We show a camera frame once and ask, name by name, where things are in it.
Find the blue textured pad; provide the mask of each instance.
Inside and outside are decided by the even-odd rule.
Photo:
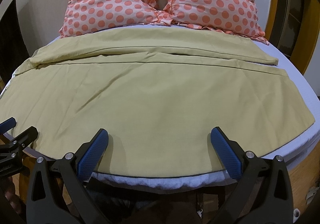
[[[7,133],[16,126],[16,120],[12,117],[0,124],[0,134]]]
[[[90,178],[94,168],[106,150],[108,142],[108,132],[103,129],[78,163],[77,177],[80,181]]]
[[[242,177],[242,163],[217,128],[211,131],[211,143],[232,179]]]

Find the white bed sheet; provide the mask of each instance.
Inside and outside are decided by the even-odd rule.
[[[291,170],[308,156],[320,139],[320,101],[301,73],[276,47],[271,44],[267,46],[260,42],[255,42],[255,44],[265,53],[279,59],[277,67],[286,70],[289,78],[297,86],[303,100],[316,120],[316,122],[300,136],[264,156],[264,158],[273,159],[276,155],[281,155],[287,164],[288,170]],[[159,194],[182,192],[204,186],[222,186],[235,182],[229,177],[228,172],[225,170],[180,178],[132,178],[96,172],[94,172],[92,176],[115,187]]]

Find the metal bolt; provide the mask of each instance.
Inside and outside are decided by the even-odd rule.
[[[73,157],[73,153],[67,153],[64,158],[70,160]]]
[[[283,161],[283,157],[281,155],[277,155],[276,156],[276,159],[279,161],[279,162],[282,162]]]
[[[42,163],[42,162],[43,162],[43,159],[44,159],[44,158],[43,158],[42,156],[38,157],[38,158],[37,158],[37,163]]]
[[[246,152],[245,155],[246,155],[248,158],[254,158],[254,153],[251,152],[251,151]]]

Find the human hand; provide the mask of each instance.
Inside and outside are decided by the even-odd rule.
[[[16,189],[12,177],[0,180],[0,188],[3,190],[5,197],[9,201],[11,207],[17,214],[21,214],[21,204],[19,197],[16,195]]]

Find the folded blanket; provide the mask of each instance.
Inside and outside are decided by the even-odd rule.
[[[223,168],[211,143],[219,126],[262,156],[314,118],[277,60],[249,39],[180,28],[121,28],[59,39],[16,71],[0,99],[13,136],[31,125],[33,149],[75,152],[104,128],[99,172],[178,177]]]

